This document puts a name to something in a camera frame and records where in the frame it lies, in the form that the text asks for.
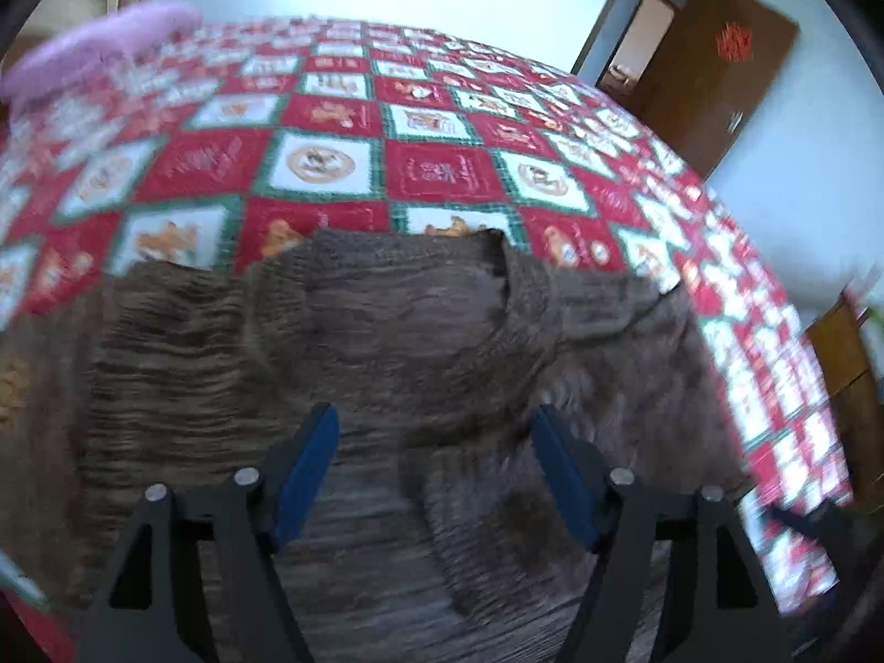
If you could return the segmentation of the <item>brown knitted sweater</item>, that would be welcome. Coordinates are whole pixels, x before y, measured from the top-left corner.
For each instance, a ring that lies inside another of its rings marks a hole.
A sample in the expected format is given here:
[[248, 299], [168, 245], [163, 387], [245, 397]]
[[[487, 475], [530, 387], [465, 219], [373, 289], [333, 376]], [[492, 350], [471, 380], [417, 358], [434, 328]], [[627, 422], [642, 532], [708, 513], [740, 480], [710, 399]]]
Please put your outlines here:
[[277, 560], [320, 661], [545, 661], [592, 558], [529, 441], [549, 404], [649, 485], [748, 489], [683, 286], [497, 234], [324, 230], [240, 276], [152, 260], [2, 337], [2, 548], [69, 621], [148, 485], [223, 481], [333, 404]]

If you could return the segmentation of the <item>red paper door decoration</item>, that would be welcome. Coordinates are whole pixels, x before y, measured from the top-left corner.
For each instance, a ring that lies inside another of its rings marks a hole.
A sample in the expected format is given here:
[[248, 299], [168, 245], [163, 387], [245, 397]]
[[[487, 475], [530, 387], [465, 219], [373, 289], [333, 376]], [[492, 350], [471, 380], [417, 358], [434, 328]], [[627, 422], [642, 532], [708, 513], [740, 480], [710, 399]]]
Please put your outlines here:
[[716, 54], [728, 63], [743, 63], [754, 57], [754, 36], [749, 27], [739, 23], [727, 23], [716, 34]]

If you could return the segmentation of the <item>brown wooden door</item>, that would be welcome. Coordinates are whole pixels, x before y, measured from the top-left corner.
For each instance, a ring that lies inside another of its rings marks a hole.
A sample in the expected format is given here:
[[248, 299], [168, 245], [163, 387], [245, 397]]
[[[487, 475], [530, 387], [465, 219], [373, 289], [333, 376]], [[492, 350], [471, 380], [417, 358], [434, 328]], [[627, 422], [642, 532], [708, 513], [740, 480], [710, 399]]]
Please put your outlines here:
[[[728, 63], [716, 54], [716, 34], [727, 23], [752, 30], [751, 61]], [[686, 0], [627, 108], [697, 175], [709, 177], [776, 80], [797, 34], [793, 19], [758, 0]], [[730, 135], [728, 120], [736, 111], [743, 120]]]

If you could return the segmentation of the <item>folded pink blanket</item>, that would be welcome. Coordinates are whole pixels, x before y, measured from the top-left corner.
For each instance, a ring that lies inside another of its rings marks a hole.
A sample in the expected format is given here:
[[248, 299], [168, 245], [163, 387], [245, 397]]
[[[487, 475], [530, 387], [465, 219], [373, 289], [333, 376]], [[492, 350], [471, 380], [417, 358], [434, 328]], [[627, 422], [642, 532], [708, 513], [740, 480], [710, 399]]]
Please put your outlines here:
[[183, 0], [147, 0], [90, 19], [32, 48], [2, 75], [2, 101], [27, 105], [59, 88], [102, 75], [202, 24], [202, 12]]

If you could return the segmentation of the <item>red checkered cartoon bedspread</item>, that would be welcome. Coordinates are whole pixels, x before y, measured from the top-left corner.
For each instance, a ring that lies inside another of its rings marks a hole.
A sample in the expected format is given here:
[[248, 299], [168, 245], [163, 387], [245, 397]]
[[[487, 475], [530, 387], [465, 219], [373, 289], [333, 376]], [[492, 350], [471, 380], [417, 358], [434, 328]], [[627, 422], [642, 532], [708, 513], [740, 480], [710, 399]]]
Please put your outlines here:
[[439, 31], [273, 18], [177, 36], [2, 129], [4, 320], [143, 260], [242, 270], [321, 229], [496, 229], [564, 268], [685, 285], [773, 593], [798, 612], [833, 588], [817, 545], [760, 517], [850, 497], [796, 310], [697, 174], [574, 76]]

